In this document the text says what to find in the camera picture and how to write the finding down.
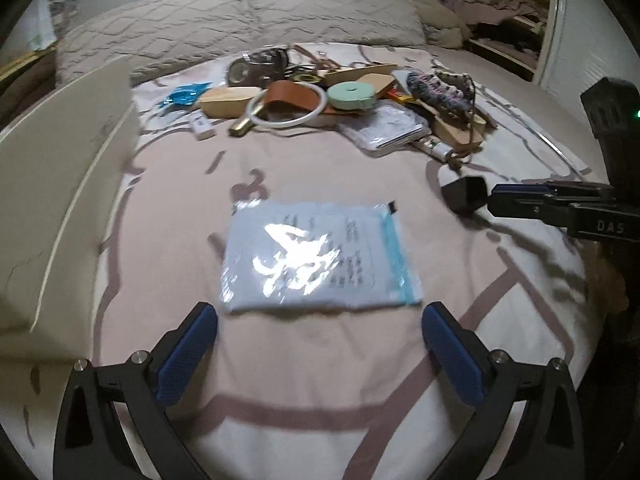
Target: clear plastic case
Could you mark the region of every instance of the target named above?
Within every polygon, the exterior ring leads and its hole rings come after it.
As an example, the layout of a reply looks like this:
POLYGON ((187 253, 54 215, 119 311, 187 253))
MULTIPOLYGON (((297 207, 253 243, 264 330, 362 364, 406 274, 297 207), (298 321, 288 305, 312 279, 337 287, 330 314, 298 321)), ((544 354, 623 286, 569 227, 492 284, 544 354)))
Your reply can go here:
POLYGON ((420 281, 387 205, 239 202, 222 272, 231 311, 415 304, 420 281))
POLYGON ((424 118, 389 99, 365 114, 340 117, 337 128, 370 156, 386 155, 431 133, 424 118))

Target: tan leather piece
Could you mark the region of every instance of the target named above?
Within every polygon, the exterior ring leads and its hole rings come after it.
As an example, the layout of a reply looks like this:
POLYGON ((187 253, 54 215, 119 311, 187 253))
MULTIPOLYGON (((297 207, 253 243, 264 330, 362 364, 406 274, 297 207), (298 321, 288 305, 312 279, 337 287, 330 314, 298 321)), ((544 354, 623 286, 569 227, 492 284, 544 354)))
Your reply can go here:
POLYGON ((368 83, 373 86, 378 99, 385 95, 396 84, 396 78, 386 74, 365 74, 358 79, 361 83, 368 83))
MULTIPOLYGON (((316 109, 320 98, 311 88, 294 83, 293 81, 274 81, 269 85, 267 93, 264 95, 264 104, 267 108, 273 107, 293 107, 306 112, 316 109)), ((344 115, 345 112, 336 110, 331 105, 327 105, 323 114, 344 115)))

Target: leather strap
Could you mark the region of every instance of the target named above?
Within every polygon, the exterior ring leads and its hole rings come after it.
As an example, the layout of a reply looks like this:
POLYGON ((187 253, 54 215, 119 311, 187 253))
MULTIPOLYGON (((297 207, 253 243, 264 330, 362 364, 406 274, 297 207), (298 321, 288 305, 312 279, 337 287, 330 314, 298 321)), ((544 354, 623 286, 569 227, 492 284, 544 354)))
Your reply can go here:
MULTIPOLYGON (((264 105, 267 108, 277 106, 279 108, 296 108, 311 112, 316 109, 320 98, 311 88, 306 88, 293 81, 274 81, 269 85, 267 93, 264 95, 264 105)), ((327 105, 323 114, 344 115, 342 110, 336 110, 331 105, 327 105)))

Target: shelf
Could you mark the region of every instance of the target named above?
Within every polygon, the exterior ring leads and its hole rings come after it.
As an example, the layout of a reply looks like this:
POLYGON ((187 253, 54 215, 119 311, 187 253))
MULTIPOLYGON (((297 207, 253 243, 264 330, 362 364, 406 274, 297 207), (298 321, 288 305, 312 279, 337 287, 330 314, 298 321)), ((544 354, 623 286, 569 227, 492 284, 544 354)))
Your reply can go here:
POLYGON ((532 81, 533 76, 536 73, 536 69, 530 67, 526 63, 521 62, 519 59, 501 52, 489 45, 485 45, 478 40, 468 40, 468 50, 474 54, 484 57, 488 61, 495 63, 509 72, 520 76, 527 81, 532 81))
POLYGON ((540 27, 540 23, 536 23, 529 18, 525 18, 524 16, 514 16, 513 18, 509 18, 507 21, 515 23, 519 27, 525 28, 528 32, 537 34, 538 36, 544 36, 545 34, 544 24, 540 27))
POLYGON ((20 74, 29 67, 36 64, 47 54, 55 51, 56 43, 52 43, 44 50, 28 52, 11 63, 0 66, 0 94, 14 81, 20 74))

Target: blue packet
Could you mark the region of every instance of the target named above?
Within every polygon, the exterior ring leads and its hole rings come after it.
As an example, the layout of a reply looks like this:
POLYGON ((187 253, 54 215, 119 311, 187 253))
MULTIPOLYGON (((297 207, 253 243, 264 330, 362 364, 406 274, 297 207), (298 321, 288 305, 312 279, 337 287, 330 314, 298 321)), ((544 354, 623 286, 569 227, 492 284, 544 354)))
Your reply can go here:
POLYGON ((209 89, 211 83, 193 83, 190 85, 178 86, 167 97, 159 103, 160 108, 170 105, 191 106, 204 92, 209 89))

